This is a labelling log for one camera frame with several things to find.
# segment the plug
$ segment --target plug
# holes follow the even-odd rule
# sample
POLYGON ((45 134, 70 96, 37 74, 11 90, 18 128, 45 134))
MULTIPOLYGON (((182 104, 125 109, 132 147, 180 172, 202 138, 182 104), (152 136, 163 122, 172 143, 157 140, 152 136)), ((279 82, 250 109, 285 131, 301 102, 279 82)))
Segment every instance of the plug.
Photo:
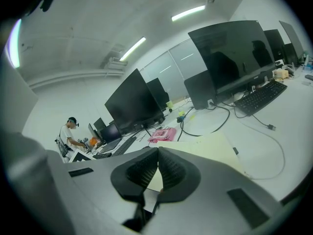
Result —
POLYGON ((272 130, 272 131, 275 131, 276 130, 276 127, 274 125, 271 125, 269 124, 268 125, 268 129, 272 130))

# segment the black monitor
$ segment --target black monitor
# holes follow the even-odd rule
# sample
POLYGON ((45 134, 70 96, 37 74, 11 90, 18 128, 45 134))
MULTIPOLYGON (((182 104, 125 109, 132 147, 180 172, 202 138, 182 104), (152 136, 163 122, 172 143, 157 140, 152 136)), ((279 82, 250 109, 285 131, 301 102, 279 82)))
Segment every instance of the black monitor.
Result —
POLYGON ((101 118, 99 118, 93 125, 94 127, 96 127, 97 130, 101 130, 104 127, 106 127, 105 123, 102 121, 101 118))
POLYGON ((209 70, 216 94, 263 81, 276 69, 257 21, 219 23, 188 33, 209 70))
POLYGON ((210 107, 210 99, 216 103, 215 89, 208 70, 186 79, 184 84, 196 110, 210 107))
POLYGON ((162 110, 137 69, 116 89, 105 106, 123 133, 136 125, 164 119, 162 110))
POLYGON ((291 43, 284 45, 284 55, 286 57, 286 64, 288 65, 298 64, 298 57, 291 43))
POLYGON ((272 50, 274 61, 284 60, 284 41, 278 29, 265 30, 264 34, 268 40, 270 49, 272 50))
POLYGON ((103 128, 102 130, 100 130, 101 136, 102 138, 107 142, 110 143, 114 140, 120 139, 122 137, 122 135, 120 134, 120 132, 118 131, 116 125, 110 124, 107 127, 103 128))
POLYGON ((147 83, 149 90, 151 91, 156 102, 159 104, 161 109, 166 108, 166 103, 170 101, 168 93, 165 92, 161 82, 158 78, 151 80, 147 83))
POLYGON ((290 39, 290 41, 294 47, 295 53, 297 54, 297 58, 301 59, 304 51, 303 51, 302 45, 300 43, 300 40, 299 40, 297 34, 295 33, 293 27, 289 23, 285 23, 282 21, 279 21, 279 22, 282 25, 282 27, 284 28, 285 32, 287 33, 287 35, 288 35, 288 37, 289 37, 289 39, 290 39))
POLYGON ((99 136, 98 136, 97 132, 92 128, 91 124, 88 125, 88 129, 89 129, 91 135, 92 135, 95 139, 99 139, 99 136))

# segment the paper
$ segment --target paper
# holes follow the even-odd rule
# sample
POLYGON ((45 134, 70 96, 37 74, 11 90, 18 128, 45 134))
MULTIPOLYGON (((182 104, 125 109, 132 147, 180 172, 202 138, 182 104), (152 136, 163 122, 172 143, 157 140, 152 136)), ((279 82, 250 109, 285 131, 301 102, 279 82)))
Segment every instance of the paper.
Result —
MULTIPOLYGON (((221 131, 198 137, 194 141, 159 141, 157 145, 222 162, 245 175, 236 153, 221 131)), ((156 171, 147 188, 156 191, 160 191, 163 188, 162 176, 159 170, 156 171)))

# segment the white desk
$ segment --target white desk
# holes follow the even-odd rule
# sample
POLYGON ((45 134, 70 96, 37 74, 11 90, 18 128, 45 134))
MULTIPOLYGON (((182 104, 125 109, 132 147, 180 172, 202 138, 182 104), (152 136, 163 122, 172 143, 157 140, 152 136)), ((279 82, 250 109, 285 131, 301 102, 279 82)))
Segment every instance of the white desk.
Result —
MULTIPOLYGON (((311 119, 313 86, 301 84, 302 81, 311 82, 304 78, 307 73, 298 69, 296 74, 299 75, 296 79, 285 80, 288 87, 281 95, 255 114, 265 124, 276 126, 276 131, 269 130, 253 117, 238 119, 231 107, 220 104, 231 111, 227 123, 220 130, 224 132, 230 144, 238 149, 238 158, 246 173, 253 178, 267 178, 254 181, 271 193, 276 200, 283 199, 296 188, 313 165, 313 123, 311 119), (283 155, 279 145, 271 138, 244 126, 241 122, 270 135, 282 145, 285 167, 278 176, 276 175, 283 167, 283 155)), ((175 104, 173 109, 183 105, 181 109, 187 112, 193 106, 192 102, 184 104, 185 101, 181 101, 175 104)), ((239 110, 236 110, 236 113, 239 116, 243 115, 239 110)), ((227 114, 226 110, 219 108, 212 112, 193 109, 185 119, 184 130, 196 135, 211 133, 224 122, 227 114)), ((176 117, 178 117, 178 110, 170 113, 162 124, 164 127, 177 129, 175 141, 180 134, 180 125, 177 123, 176 117)), ((148 134, 142 141, 139 141, 145 134, 146 131, 142 131, 126 153, 148 146, 148 134)), ((131 135, 124 137, 120 145, 129 137, 131 135)), ((183 133, 180 141, 192 139, 194 137, 183 133)), ((150 147, 157 147, 157 144, 150 143, 150 147)))

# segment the keyboard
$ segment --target keyboard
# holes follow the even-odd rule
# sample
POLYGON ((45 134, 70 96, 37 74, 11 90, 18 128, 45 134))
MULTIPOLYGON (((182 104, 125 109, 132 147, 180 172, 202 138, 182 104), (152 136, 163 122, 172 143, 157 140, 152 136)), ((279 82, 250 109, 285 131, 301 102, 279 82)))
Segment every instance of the keyboard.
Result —
POLYGON ((272 80, 265 86, 257 89, 255 92, 237 100, 234 104, 241 111, 250 116, 271 103, 286 88, 287 85, 272 80))
POLYGON ((108 152, 108 153, 102 153, 102 154, 94 155, 93 158, 95 158, 95 159, 105 159, 105 158, 108 158, 110 156, 112 156, 112 153, 108 152))
POLYGON ((122 155, 127 151, 127 149, 136 141, 136 137, 127 139, 114 153, 112 156, 122 155))

